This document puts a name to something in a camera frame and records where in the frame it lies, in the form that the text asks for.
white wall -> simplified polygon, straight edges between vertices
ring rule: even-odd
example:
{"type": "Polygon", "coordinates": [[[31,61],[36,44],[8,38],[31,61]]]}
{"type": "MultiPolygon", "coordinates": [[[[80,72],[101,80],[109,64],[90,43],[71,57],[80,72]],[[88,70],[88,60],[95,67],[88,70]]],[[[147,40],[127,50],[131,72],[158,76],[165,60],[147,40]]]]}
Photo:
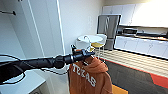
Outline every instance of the white wall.
{"type": "MultiPolygon", "coordinates": [[[[2,1],[0,1],[0,10],[7,11],[2,1]]],[[[12,27],[9,14],[0,13],[0,54],[8,54],[25,59],[19,40],[12,27]]],[[[14,60],[7,57],[0,57],[0,62],[14,60]]]]}
{"type": "MultiPolygon", "coordinates": [[[[8,11],[16,11],[10,20],[23,48],[26,59],[39,57],[56,57],[64,55],[56,0],[3,0],[8,11]]],[[[34,70],[45,78],[42,92],[46,94],[68,94],[67,75],[34,70]]]]}
{"type": "Polygon", "coordinates": [[[65,53],[81,35],[96,34],[104,0],[59,0],[65,53]]]}
{"type": "Polygon", "coordinates": [[[15,11],[16,16],[9,15],[14,31],[19,39],[26,58],[36,58],[37,51],[30,34],[21,3],[17,0],[2,0],[7,11],[15,11]]]}

hoodie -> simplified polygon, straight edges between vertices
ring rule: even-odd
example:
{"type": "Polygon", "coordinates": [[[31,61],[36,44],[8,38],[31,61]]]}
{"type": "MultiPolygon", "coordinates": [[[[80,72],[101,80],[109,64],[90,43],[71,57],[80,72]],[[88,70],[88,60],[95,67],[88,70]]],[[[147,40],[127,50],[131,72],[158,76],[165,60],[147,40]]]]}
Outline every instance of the hoodie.
{"type": "Polygon", "coordinates": [[[108,67],[101,60],[92,57],[70,66],[70,94],[112,94],[112,82],[108,67]]]}

kitchen counter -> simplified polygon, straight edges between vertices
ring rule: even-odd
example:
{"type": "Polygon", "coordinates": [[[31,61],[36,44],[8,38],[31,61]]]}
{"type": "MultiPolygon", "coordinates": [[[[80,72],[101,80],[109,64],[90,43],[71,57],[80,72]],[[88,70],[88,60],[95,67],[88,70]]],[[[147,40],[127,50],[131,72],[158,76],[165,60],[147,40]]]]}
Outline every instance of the kitchen counter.
{"type": "Polygon", "coordinates": [[[151,40],[168,41],[167,38],[163,38],[163,37],[137,36],[137,35],[131,35],[131,34],[130,35],[117,34],[117,36],[125,36],[125,37],[141,38],[141,39],[151,39],[151,40]]]}

stainless steel refrigerator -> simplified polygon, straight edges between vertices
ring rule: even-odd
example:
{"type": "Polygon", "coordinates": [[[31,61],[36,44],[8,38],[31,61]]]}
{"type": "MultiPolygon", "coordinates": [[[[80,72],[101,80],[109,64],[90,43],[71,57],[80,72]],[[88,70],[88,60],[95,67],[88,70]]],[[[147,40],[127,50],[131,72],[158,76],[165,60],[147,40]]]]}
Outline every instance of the stainless steel refrigerator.
{"type": "Polygon", "coordinates": [[[107,35],[105,49],[113,50],[117,27],[121,15],[100,15],[98,16],[98,34],[107,35]]]}

cabinet door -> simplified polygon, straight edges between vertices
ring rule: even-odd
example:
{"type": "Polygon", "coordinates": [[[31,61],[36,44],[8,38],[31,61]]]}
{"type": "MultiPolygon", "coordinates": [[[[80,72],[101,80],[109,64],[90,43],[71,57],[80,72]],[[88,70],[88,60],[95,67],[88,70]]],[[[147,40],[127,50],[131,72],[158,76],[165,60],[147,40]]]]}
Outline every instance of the cabinet door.
{"type": "Polygon", "coordinates": [[[102,14],[108,15],[112,13],[112,6],[104,6],[102,10],[102,14]]]}
{"type": "Polygon", "coordinates": [[[135,4],[123,5],[120,25],[129,26],[131,24],[134,8],[135,4]]]}
{"type": "Polygon", "coordinates": [[[112,6],[112,14],[113,15],[121,15],[122,14],[123,5],[115,5],[112,6]]]}
{"type": "Polygon", "coordinates": [[[159,8],[159,4],[152,2],[136,4],[131,26],[158,27],[163,14],[159,8]]]}
{"type": "Polygon", "coordinates": [[[151,40],[149,39],[139,39],[137,47],[136,47],[136,52],[141,53],[141,54],[147,54],[150,47],[151,47],[151,40]]]}
{"type": "Polygon", "coordinates": [[[165,52],[163,53],[162,57],[168,59],[168,45],[167,45],[167,48],[166,48],[165,52]]]}
{"type": "Polygon", "coordinates": [[[162,57],[166,51],[167,45],[164,41],[152,40],[152,47],[148,51],[148,55],[162,57]]]}
{"type": "Polygon", "coordinates": [[[123,36],[116,36],[114,48],[123,50],[125,44],[126,44],[125,37],[123,37],[123,36]]]}
{"type": "Polygon", "coordinates": [[[127,38],[127,43],[125,44],[124,49],[125,49],[126,51],[135,52],[135,49],[136,49],[136,47],[137,47],[137,43],[138,43],[138,38],[128,37],[128,38],[127,38]]]}

